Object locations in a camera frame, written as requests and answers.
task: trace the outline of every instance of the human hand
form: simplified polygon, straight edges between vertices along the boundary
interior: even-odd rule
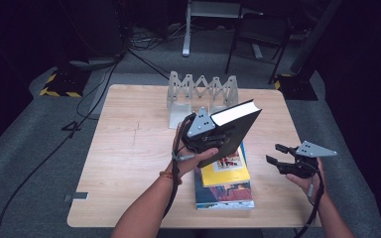
[[[324,179],[324,171],[323,171],[323,167],[322,167],[322,163],[321,163],[320,158],[317,158],[317,163],[318,163],[320,175],[321,175],[322,180],[323,180],[323,185],[325,185],[326,182]],[[317,194],[318,194],[318,189],[319,189],[319,184],[320,184],[318,174],[314,175],[313,180],[312,180],[312,178],[299,178],[299,177],[292,175],[292,174],[286,174],[286,178],[288,180],[292,181],[293,183],[295,183],[296,185],[298,185],[306,195],[308,195],[310,185],[313,184],[314,190],[312,191],[312,201],[316,200]]]
[[[173,148],[176,147],[176,141],[178,140],[179,135],[179,129],[181,128],[181,124],[179,124],[178,129],[176,130],[176,136],[173,141]],[[215,154],[218,153],[217,148],[210,148],[202,153],[195,154],[194,152],[189,151],[182,139],[179,140],[178,144],[179,148],[179,156],[189,156],[189,155],[194,155],[193,158],[185,160],[185,161],[178,161],[178,166],[179,166],[179,179],[184,176],[186,173],[192,171],[199,162],[207,160],[211,157],[213,157]],[[173,169],[173,163],[170,162],[168,167],[166,168],[166,172],[171,172]]]

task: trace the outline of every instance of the human arm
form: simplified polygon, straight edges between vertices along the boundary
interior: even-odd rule
[[[211,148],[196,154],[192,159],[178,162],[179,179],[186,173],[192,171],[200,161],[211,158],[218,149]],[[186,148],[180,150],[182,156],[188,155]],[[170,162],[165,172],[171,172],[173,163]],[[111,237],[156,237],[163,220],[163,215],[169,203],[173,190],[173,180],[158,177],[123,213],[117,222]]]
[[[324,171],[322,167],[322,163],[320,158],[317,158],[318,168],[320,174],[323,179],[323,183],[325,183],[324,179]],[[298,185],[304,193],[308,193],[309,186],[312,183],[310,178],[299,178],[297,176],[288,174],[286,178],[296,185]],[[314,176],[314,187],[316,188],[312,194],[313,200],[315,200],[319,188],[319,178],[318,175]],[[320,199],[319,207],[318,207],[318,215],[320,218],[320,222],[322,224],[323,236],[325,238],[337,237],[337,238],[349,238],[354,237],[351,230],[345,223],[345,221],[340,216],[338,210],[336,209],[333,201],[331,200],[329,194],[326,189],[323,192],[323,196]]]

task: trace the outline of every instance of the book cover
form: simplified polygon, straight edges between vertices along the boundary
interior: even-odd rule
[[[255,203],[250,182],[203,187],[200,168],[194,169],[196,209],[252,209]]]
[[[232,155],[200,169],[203,186],[226,185],[250,181],[243,143]]]
[[[253,100],[249,100],[213,113],[210,118],[216,127],[210,136],[224,135],[225,140],[218,148],[218,153],[215,156],[209,160],[201,161],[197,166],[199,168],[206,167],[235,153],[261,111],[262,109],[258,108]]]

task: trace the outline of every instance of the yellow book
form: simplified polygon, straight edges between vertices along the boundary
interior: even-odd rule
[[[236,155],[222,158],[200,170],[204,187],[250,181],[243,143],[238,147]]]

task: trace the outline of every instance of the stack of books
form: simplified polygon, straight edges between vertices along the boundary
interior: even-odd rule
[[[234,155],[194,169],[196,209],[251,209],[255,206],[243,143]]]

